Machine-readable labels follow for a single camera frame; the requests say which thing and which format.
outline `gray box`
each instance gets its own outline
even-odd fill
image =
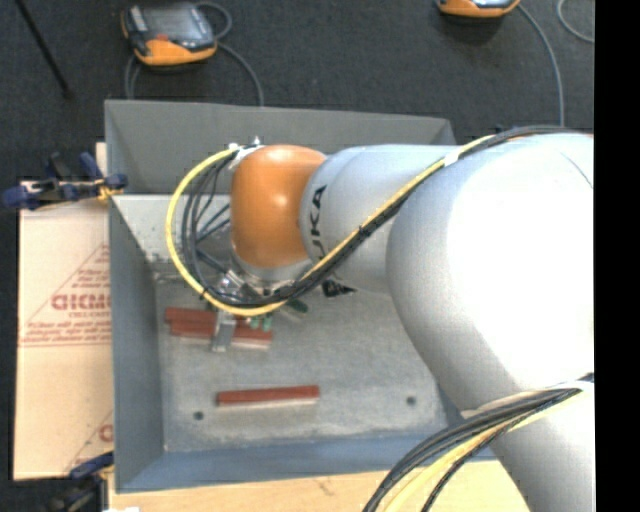
[[[108,101],[110,173],[127,192],[110,208],[118,492],[389,469],[455,420],[389,297],[359,291],[304,300],[277,315],[268,350],[171,336],[168,306],[203,302],[168,262],[169,195],[194,164],[230,142],[291,143],[332,153],[361,144],[453,145],[449,122],[415,116]],[[220,197],[228,192],[222,183]],[[222,410],[228,389],[318,384],[314,404]]]

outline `clamp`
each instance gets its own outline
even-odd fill
[[[44,169],[45,179],[29,184],[17,185],[2,193],[2,205],[9,209],[36,210],[45,206],[97,198],[106,201],[114,194],[124,191],[128,184],[124,174],[104,176],[93,156],[84,152],[79,157],[80,165],[88,180],[64,181],[69,169],[59,153],[49,157]]]

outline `white robotic arm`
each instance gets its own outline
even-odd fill
[[[234,173],[236,270],[223,281],[271,304],[258,311],[286,302],[264,297],[308,278],[360,230],[332,279],[392,297],[460,410],[593,372],[593,137],[505,137],[469,155],[390,145],[326,157],[265,146],[244,154]],[[395,191],[400,200],[381,208]],[[251,315],[242,301],[228,302]],[[595,509],[593,395],[503,436],[494,451],[532,511]]]

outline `cable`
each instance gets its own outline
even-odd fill
[[[318,261],[300,279],[274,290],[271,295],[251,296],[249,298],[230,296],[227,293],[221,293],[201,278],[201,274],[197,268],[198,257],[194,249],[195,246],[189,240],[184,238],[187,231],[185,227],[187,222],[186,219],[189,217],[191,212],[190,206],[192,205],[192,197],[187,201],[187,206],[189,206],[189,208],[187,208],[183,214],[182,250],[185,256],[184,262],[181,260],[173,241],[173,217],[180,196],[194,180],[198,178],[205,180],[207,178],[206,173],[211,171],[210,168],[213,165],[217,165],[223,159],[234,158],[239,149],[223,151],[205,159],[203,162],[191,169],[191,171],[189,171],[180,182],[178,188],[170,199],[165,222],[165,236],[169,247],[169,254],[178,272],[182,275],[185,281],[189,283],[202,298],[209,301],[213,306],[241,316],[257,316],[270,313],[284,305],[287,301],[300,297],[326,280],[327,277],[334,272],[335,269],[338,268],[338,266],[340,266],[360,244],[362,244],[378,228],[384,225],[386,221],[391,219],[399,211],[413,191],[436,171],[454,163],[458,159],[466,158],[477,151],[481,151],[497,144],[502,144],[503,142],[509,141],[513,138],[541,133],[570,131],[571,130],[555,126],[516,128],[497,135],[483,137],[465,146],[456,148],[456,150],[449,155],[433,162],[424,171],[401,187],[382,206],[380,206],[376,212],[370,215],[365,222],[353,230],[348,237],[327,253],[324,258]]]
[[[562,7],[564,6],[565,2],[566,2],[566,0],[559,0],[558,4],[556,5],[556,13],[558,14],[558,19],[560,20],[560,23],[562,23],[564,28],[566,28],[569,32],[571,32],[578,39],[582,39],[583,41],[586,41],[587,43],[595,44],[595,42],[596,42],[595,37],[586,36],[585,34],[583,34],[581,32],[578,32],[575,28],[573,28],[571,25],[569,25],[569,23],[567,22],[567,20],[564,17],[564,14],[562,14]]]
[[[234,59],[236,59],[242,65],[242,67],[247,71],[247,73],[249,73],[249,76],[253,81],[253,85],[256,88],[256,94],[258,96],[258,106],[264,107],[264,91],[262,90],[262,85],[260,84],[260,80],[258,80],[258,75],[256,75],[256,72],[253,70],[251,65],[244,59],[244,57],[242,57],[242,55],[240,55],[230,46],[226,44],[218,43],[218,47],[221,50],[224,50],[225,52],[227,52],[229,55],[231,55]]]
[[[558,67],[558,63],[556,61],[555,53],[553,52],[553,48],[551,47],[551,44],[549,43],[549,40],[547,39],[547,36],[545,35],[544,31],[542,30],[542,27],[540,27],[540,25],[535,20],[535,18],[533,16],[531,16],[531,14],[529,14],[529,11],[527,11],[522,6],[522,3],[519,3],[517,8],[520,9],[520,12],[524,15],[524,17],[527,19],[527,21],[529,21],[531,26],[536,30],[536,32],[540,36],[540,39],[542,39],[542,43],[544,44],[544,46],[545,46],[545,48],[547,50],[547,53],[549,54],[549,58],[551,59],[551,66],[553,67],[553,74],[555,75],[556,86],[557,86],[557,89],[558,89],[558,124],[560,126],[564,126],[565,125],[565,121],[564,121],[564,92],[562,90],[562,78],[560,76],[560,68]]]
[[[258,79],[258,75],[254,71],[253,67],[251,67],[251,65],[247,62],[247,60],[244,57],[242,57],[242,55],[236,52],[229,45],[222,44],[221,42],[221,40],[225,36],[227,36],[227,34],[229,34],[229,32],[231,31],[231,28],[233,27],[233,19],[229,11],[224,7],[222,7],[220,4],[217,4],[215,2],[203,1],[203,2],[198,2],[194,5],[196,6],[196,8],[209,7],[209,8],[215,9],[220,14],[222,14],[222,16],[225,19],[225,25],[222,30],[214,34],[216,49],[220,48],[221,50],[226,52],[234,60],[239,62],[240,65],[245,69],[245,71],[249,74],[249,77],[251,78],[251,81],[255,86],[257,104],[258,106],[263,107],[264,106],[264,90],[262,88],[262,84],[260,83],[260,80]],[[125,92],[125,97],[127,99],[130,99],[130,100],[135,99],[135,85],[136,85],[136,81],[138,80],[138,76],[140,74],[141,69],[142,69],[142,66],[140,65],[140,63],[138,63],[136,56],[131,55],[131,57],[129,58],[125,66],[125,72],[124,72],[124,92]]]
[[[589,374],[582,380],[593,382],[593,378],[594,375]],[[378,510],[387,494],[405,479],[409,473],[413,472],[426,460],[444,452],[444,456],[440,455],[425,470],[413,476],[411,481],[384,509],[387,511],[397,510],[411,494],[417,489],[424,488],[424,485],[429,480],[438,475],[440,478],[423,508],[423,511],[428,511],[446,482],[471,456],[498,436],[537,421],[546,414],[557,411],[562,405],[567,406],[571,403],[569,399],[579,396],[583,391],[584,388],[582,386],[577,385],[577,383],[570,383],[560,387],[530,392],[524,396],[516,395],[515,398],[510,397],[506,405],[501,405],[504,404],[504,401],[499,401],[497,404],[490,406],[489,409],[478,409],[474,416],[459,425],[440,431],[407,453],[389,471],[363,509],[363,512]]]

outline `black floor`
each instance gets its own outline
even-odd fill
[[[0,14],[0,190],[40,176],[58,150],[70,162],[104,136],[103,100],[122,98],[129,51],[123,0],[23,0],[73,92],[63,97],[18,1]],[[253,66],[265,104],[444,117],[456,140],[497,128],[559,124],[594,130],[595,45],[569,32],[558,0],[522,0],[493,24],[441,16],[433,0],[220,0],[233,16],[224,42]],[[211,15],[214,26],[221,18]],[[593,36],[595,0],[566,1],[564,18]],[[554,52],[543,42],[544,34]],[[562,82],[562,98],[553,61]],[[228,54],[188,74],[142,73],[138,98],[252,105],[254,85]],[[17,230],[0,215],[0,511],[29,511],[64,482],[11,482]],[[42,271],[55,266],[43,261]]]

